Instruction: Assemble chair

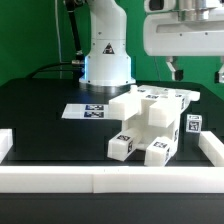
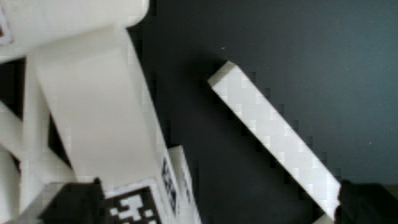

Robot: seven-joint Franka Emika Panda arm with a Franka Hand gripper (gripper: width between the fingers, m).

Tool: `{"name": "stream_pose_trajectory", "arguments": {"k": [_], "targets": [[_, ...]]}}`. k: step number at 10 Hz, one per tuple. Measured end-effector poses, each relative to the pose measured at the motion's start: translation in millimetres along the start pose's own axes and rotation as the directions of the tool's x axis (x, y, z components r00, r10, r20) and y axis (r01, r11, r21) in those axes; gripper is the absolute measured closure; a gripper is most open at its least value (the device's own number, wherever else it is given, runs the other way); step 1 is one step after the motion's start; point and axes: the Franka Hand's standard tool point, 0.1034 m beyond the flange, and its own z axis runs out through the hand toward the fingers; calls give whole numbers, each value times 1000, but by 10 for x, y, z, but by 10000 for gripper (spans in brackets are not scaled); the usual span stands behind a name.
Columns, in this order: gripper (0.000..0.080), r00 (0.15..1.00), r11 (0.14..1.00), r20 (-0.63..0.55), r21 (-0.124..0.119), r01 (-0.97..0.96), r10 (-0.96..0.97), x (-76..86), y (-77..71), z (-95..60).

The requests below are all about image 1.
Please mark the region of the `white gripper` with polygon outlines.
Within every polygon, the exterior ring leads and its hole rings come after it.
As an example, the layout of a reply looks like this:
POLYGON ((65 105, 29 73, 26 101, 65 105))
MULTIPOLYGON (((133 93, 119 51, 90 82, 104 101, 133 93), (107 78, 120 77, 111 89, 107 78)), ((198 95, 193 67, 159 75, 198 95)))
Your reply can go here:
POLYGON ((143 44, 148 55, 167 56, 173 81, 181 81, 184 73, 175 56, 222 56, 215 82, 224 84, 224 9, 211 10, 206 21, 180 21, 177 12, 148 15, 143 44))

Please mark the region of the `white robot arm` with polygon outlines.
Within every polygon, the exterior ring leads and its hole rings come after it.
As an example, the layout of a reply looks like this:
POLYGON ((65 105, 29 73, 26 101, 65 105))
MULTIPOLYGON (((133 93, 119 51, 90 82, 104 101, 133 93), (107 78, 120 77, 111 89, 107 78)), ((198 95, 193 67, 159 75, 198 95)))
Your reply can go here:
MULTIPOLYGON (((133 84, 124 9, 115 0, 86 2, 91 16, 91 50, 80 82, 94 87, 133 84)), ((220 56, 218 81, 224 82, 224 0, 144 0, 144 10, 144 50, 150 56, 164 56, 174 80, 183 78, 178 57, 220 56)))

